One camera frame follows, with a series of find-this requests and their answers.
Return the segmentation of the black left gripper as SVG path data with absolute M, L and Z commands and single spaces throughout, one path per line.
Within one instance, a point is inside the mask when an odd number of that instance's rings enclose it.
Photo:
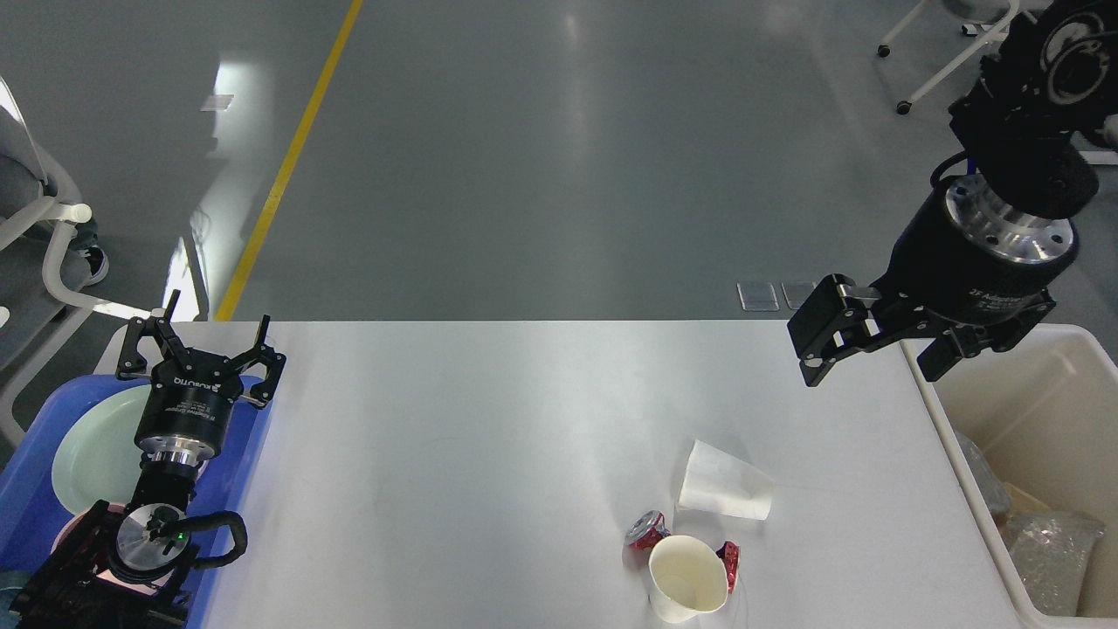
M 275 398 L 286 356 L 268 345 L 269 315 L 263 315 L 252 347 L 234 358 L 192 355 L 171 325 L 180 290 L 172 290 L 165 307 L 148 318 L 129 320 L 117 359 L 115 377 L 131 381 L 148 375 L 148 361 L 140 353 L 141 339 L 155 340 L 163 359 L 152 371 L 150 395 L 135 431 L 135 445 L 144 452 L 191 450 L 199 460 L 219 455 L 226 442 L 236 399 L 265 409 Z M 262 381 L 245 394 L 241 374 L 264 366 Z

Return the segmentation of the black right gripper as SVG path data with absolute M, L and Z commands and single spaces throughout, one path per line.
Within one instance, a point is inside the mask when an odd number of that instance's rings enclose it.
M 804 383 L 903 339 L 934 339 L 919 355 L 928 382 L 984 350 L 1006 353 L 1057 307 L 1046 288 L 1079 249 L 1069 219 L 1018 211 L 982 174 L 948 177 L 894 244 L 878 287 L 827 275 L 788 320 Z

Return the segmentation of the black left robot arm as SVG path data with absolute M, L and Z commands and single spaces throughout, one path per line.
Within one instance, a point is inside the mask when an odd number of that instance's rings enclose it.
M 183 628 L 188 578 L 247 551 L 239 513 L 192 514 L 190 505 L 203 466 L 224 450 L 234 407 L 266 409 L 286 358 L 267 340 L 268 315 L 238 355 L 184 345 L 170 320 L 178 298 L 129 320 L 117 358 L 120 381 L 148 381 L 135 490 L 120 508 L 95 501 L 63 534 L 10 602 L 20 628 Z

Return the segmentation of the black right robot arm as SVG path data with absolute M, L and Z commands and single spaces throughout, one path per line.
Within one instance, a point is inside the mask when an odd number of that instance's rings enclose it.
M 1074 133 L 1115 114 L 1114 1 L 1054 1 L 1010 17 L 998 53 L 949 108 L 961 152 L 866 287 L 825 276 L 788 321 L 806 385 L 831 366 L 926 339 L 929 382 L 984 350 L 1006 353 L 1055 308 L 1049 286 L 1074 263 L 1073 218 L 1097 196 Z

